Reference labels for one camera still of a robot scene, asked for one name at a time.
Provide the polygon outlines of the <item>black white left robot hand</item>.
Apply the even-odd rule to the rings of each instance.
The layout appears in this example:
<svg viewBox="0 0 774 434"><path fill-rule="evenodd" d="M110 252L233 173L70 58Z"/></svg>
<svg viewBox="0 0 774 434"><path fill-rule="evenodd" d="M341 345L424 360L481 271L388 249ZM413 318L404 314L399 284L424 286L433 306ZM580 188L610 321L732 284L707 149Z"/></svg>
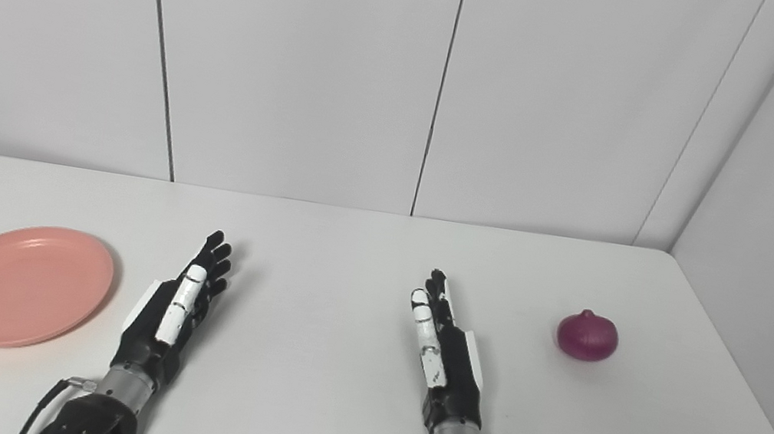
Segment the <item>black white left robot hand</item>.
<svg viewBox="0 0 774 434"><path fill-rule="evenodd" d="M176 278L149 286L127 318L111 367L140 371L155 392L170 385L193 332L228 287L231 254L224 232L214 232Z"/></svg>

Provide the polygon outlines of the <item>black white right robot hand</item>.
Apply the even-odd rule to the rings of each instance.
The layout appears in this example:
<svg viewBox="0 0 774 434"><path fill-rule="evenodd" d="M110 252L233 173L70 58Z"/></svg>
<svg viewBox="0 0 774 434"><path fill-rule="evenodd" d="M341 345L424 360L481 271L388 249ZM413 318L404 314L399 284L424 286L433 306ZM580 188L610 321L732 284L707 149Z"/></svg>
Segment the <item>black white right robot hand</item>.
<svg viewBox="0 0 774 434"><path fill-rule="evenodd" d="M419 360L426 383L424 427L435 434L446 422L481 427L481 389L474 334L456 324L448 277L431 271L421 288L411 292Z"/></svg>

